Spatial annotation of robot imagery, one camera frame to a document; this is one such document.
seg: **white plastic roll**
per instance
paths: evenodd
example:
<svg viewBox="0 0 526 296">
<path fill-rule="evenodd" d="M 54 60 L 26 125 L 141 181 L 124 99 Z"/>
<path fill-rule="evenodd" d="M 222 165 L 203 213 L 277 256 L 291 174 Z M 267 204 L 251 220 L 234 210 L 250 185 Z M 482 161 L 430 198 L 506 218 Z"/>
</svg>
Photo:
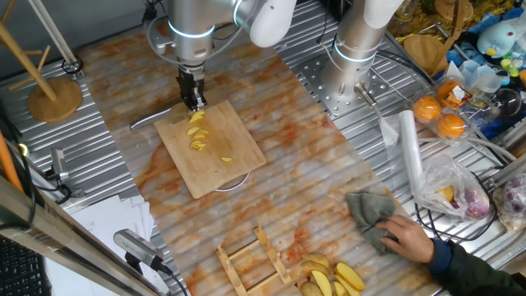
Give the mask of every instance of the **white plastic roll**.
<svg viewBox="0 0 526 296">
<path fill-rule="evenodd" d="M 408 171 L 411 193 L 416 195 L 420 178 L 423 175 L 422 159 L 418 146 L 417 128 L 414 124 L 413 111 L 407 110 L 400 113 L 400 137 L 404 151 L 405 167 Z"/>
</svg>

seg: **stained table surface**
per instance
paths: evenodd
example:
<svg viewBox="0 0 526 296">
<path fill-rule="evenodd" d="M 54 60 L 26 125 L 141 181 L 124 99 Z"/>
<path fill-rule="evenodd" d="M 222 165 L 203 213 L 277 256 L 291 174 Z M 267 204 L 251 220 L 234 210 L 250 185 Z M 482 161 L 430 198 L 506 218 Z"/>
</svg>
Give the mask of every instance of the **stained table surface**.
<svg viewBox="0 0 526 296">
<path fill-rule="evenodd" d="M 215 254 L 252 242 L 261 221 L 293 281 L 275 278 L 255 295 L 300 294 L 304 252 L 355 267 L 363 295 L 426 295 L 437 290 L 425 269 L 396 255 L 379 257 L 355 228 L 344 196 L 391 196 L 273 49 L 241 34 L 206 64 L 206 90 L 222 87 L 267 164 L 233 192 L 194 200 L 153 126 L 128 125 L 180 102 L 177 65 L 158 58 L 142 29 L 78 53 L 88 87 L 193 296 L 235 295 Z M 233 261 L 248 288 L 273 272 L 262 248 Z"/>
</svg>

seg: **orange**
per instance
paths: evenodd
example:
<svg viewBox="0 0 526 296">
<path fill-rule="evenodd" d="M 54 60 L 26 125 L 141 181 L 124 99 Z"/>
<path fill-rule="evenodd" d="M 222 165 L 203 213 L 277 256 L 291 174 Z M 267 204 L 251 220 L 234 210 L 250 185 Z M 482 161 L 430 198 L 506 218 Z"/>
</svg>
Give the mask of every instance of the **orange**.
<svg viewBox="0 0 526 296">
<path fill-rule="evenodd" d="M 457 114 L 444 114 L 436 121 L 438 136 L 454 140 L 464 133 L 466 124 Z"/>
<path fill-rule="evenodd" d="M 462 87 L 462 85 L 457 81 L 444 82 L 441 86 L 438 87 L 438 89 L 436 89 L 436 95 L 438 99 L 444 99 L 445 97 L 447 97 L 456 86 Z"/>
<path fill-rule="evenodd" d="M 421 123 L 429 123 L 441 115 L 441 105 L 434 96 L 424 95 L 413 106 L 414 117 Z"/>
</svg>

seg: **keyboard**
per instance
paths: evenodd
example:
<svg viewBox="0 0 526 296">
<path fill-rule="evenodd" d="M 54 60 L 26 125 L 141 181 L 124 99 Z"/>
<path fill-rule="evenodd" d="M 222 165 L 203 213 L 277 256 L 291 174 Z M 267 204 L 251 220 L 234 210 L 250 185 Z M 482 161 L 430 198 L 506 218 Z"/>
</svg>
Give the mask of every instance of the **keyboard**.
<svg viewBox="0 0 526 296">
<path fill-rule="evenodd" d="M 0 296 L 50 296 L 44 258 L 0 237 Z"/>
</svg>

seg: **metal table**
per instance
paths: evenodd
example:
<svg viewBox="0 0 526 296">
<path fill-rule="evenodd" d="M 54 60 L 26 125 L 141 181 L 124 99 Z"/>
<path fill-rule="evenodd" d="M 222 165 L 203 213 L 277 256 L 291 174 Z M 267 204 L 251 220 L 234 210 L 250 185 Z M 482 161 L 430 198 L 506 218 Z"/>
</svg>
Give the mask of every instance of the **metal table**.
<svg viewBox="0 0 526 296">
<path fill-rule="evenodd" d="M 299 65 L 325 54 L 325 50 L 315 42 L 315 39 L 323 31 L 324 24 L 325 9 L 318 1 L 311 0 L 299 4 L 294 12 L 293 25 L 290 31 L 275 46 L 275 50 L 309 91 L 311 91 L 311 87 L 300 74 Z M 337 21 L 329 17 L 324 38 L 326 46 L 330 46 L 337 25 Z M 389 34 L 384 38 L 381 49 L 405 54 L 400 45 Z M 43 70 L 44 77 L 66 76 L 67 74 L 60 67 L 61 64 L 61 62 L 56 62 L 45 67 Z M 406 69 L 394 62 L 376 57 L 373 69 L 390 86 L 390 90 L 386 94 L 376 97 L 384 115 L 398 113 L 405 108 L 406 100 L 403 96 L 409 97 L 421 88 L 412 73 L 408 73 Z M 65 204 L 65 209 L 73 212 L 116 194 L 122 199 L 139 195 L 136 184 L 124 164 L 85 82 L 83 80 L 78 81 L 83 91 L 84 100 L 75 115 L 61 123 L 47 124 L 37 122 L 27 111 L 27 96 L 35 86 L 34 83 L 30 83 L 15 92 L 7 90 L 8 86 L 26 77 L 28 75 L 20 75 L 1 82 L 0 99 L 5 104 L 10 119 L 24 133 L 23 142 L 30 149 L 30 159 L 40 169 L 47 170 L 51 166 L 50 147 L 60 146 L 64 148 L 71 176 L 66 184 L 74 188 L 83 188 L 85 191 L 85 197 L 72 199 L 71 202 Z M 324 106 L 322 99 L 317 98 L 316 95 L 313 95 L 313 99 Z M 360 156 L 393 192 L 405 210 L 416 219 L 413 197 L 410 193 L 407 177 L 404 172 L 394 169 L 395 166 L 388 160 L 375 113 L 365 104 L 360 104 L 347 113 L 334 116 L 328 112 L 328 116 L 360 153 Z M 420 133 L 428 132 L 421 125 L 418 126 L 418 130 Z M 498 169 L 495 169 L 495 160 L 488 159 L 489 152 L 484 147 L 474 147 L 467 144 L 450 147 L 441 143 L 430 143 L 421 146 L 421 154 L 424 161 L 435 155 L 451 155 L 479 175 L 482 180 L 489 179 L 498 173 Z M 424 221 L 428 221 L 427 212 L 424 212 L 424 209 L 421 209 L 421 212 Z M 484 222 L 478 222 L 452 225 L 443 215 L 433 214 L 433 218 L 439 230 L 460 236 L 474 234 L 484 224 Z M 507 234 L 502 224 L 494 223 L 477 241 L 461 244 L 468 252 L 488 260 L 494 267 L 500 267 L 526 249 L 526 243 L 522 243 L 521 235 L 523 234 Z M 163 249 L 168 267 L 177 270 L 157 228 L 154 228 L 151 242 Z M 177 293 L 179 290 L 177 284 L 169 277 L 164 277 L 164 280 Z"/>
</svg>

